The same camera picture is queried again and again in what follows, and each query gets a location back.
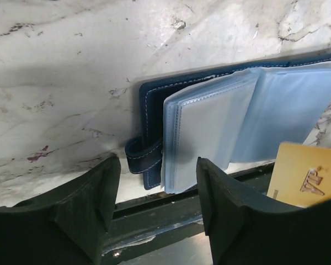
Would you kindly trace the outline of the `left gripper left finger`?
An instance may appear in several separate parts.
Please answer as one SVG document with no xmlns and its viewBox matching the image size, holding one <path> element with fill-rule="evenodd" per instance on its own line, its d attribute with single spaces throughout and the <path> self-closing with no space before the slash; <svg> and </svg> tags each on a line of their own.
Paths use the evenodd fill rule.
<svg viewBox="0 0 331 265">
<path fill-rule="evenodd" d="M 120 180 L 119 158 L 107 158 L 83 175 L 24 200 L 28 264 L 100 264 L 103 237 L 113 218 Z"/>
</svg>

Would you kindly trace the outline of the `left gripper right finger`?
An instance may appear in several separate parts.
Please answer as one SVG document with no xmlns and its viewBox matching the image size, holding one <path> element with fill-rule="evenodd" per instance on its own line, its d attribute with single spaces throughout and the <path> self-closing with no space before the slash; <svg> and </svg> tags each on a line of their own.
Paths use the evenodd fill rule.
<svg viewBox="0 0 331 265">
<path fill-rule="evenodd" d="M 214 264 L 330 264 L 331 205 L 271 199 L 199 158 L 196 177 Z"/>
</svg>

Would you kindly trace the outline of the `gold VIP card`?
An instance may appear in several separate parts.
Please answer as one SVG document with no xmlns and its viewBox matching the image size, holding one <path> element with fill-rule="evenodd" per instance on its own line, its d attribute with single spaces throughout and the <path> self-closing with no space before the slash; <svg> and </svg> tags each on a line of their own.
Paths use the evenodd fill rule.
<svg viewBox="0 0 331 265">
<path fill-rule="evenodd" d="M 267 196 L 301 208 L 331 199 L 331 147 L 281 143 Z"/>
</svg>

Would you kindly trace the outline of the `blue card holder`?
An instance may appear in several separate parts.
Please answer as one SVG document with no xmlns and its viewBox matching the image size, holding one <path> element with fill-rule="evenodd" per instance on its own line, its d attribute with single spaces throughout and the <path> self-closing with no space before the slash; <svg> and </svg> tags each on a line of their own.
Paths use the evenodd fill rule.
<svg viewBox="0 0 331 265">
<path fill-rule="evenodd" d="M 331 103 L 331 54 L 249 61 L 142 84 L 142 134 L 125 146 L 145 189 L 181 193 L 199 157 L 221 169 L 302 143 Z"/>
</svg>

